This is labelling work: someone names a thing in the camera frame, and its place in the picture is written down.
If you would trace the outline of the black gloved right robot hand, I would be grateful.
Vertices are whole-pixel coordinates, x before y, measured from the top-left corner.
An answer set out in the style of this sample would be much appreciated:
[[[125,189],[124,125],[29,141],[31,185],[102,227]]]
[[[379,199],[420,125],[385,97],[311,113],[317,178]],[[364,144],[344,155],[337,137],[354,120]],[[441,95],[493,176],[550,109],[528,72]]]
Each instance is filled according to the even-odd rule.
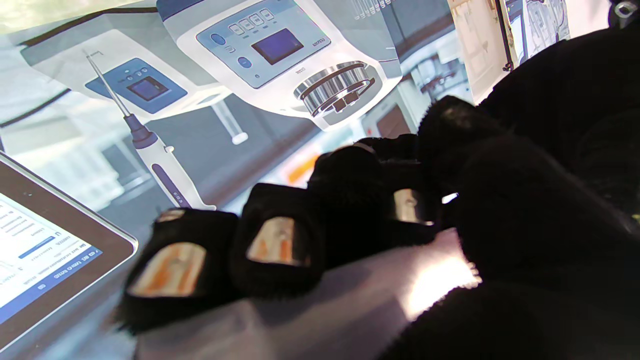
[[[305,188],[254,185],[242,214],[171,208],[125,281],[133,335],[244,297],[308,294],[326,271],[445,230],[480,280],[455,285],[378,360],[637,360],[639,225],[525,137],[455,96],[409,161],[366,146],[318,158]]]

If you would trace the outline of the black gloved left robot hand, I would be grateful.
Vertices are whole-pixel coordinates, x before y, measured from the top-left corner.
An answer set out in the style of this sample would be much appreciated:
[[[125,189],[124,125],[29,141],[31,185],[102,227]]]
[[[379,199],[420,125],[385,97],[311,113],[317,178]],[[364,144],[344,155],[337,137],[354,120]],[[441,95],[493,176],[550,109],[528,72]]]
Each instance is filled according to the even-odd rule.
[[[515,68],[478,105],[636,220],[639,48],[638,21],[562,40]]]

